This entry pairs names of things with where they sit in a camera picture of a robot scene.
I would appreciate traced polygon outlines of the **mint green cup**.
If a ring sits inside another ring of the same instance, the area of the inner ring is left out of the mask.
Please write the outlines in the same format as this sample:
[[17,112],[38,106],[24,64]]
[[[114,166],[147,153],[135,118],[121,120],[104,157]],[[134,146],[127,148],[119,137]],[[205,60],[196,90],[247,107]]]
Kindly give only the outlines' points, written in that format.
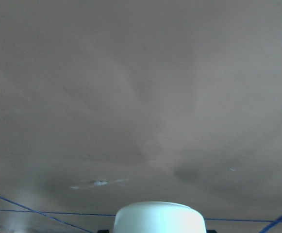
[[121,208],[114,233],[205,233],[205,221],[196,210],[178,203],[137,202]]

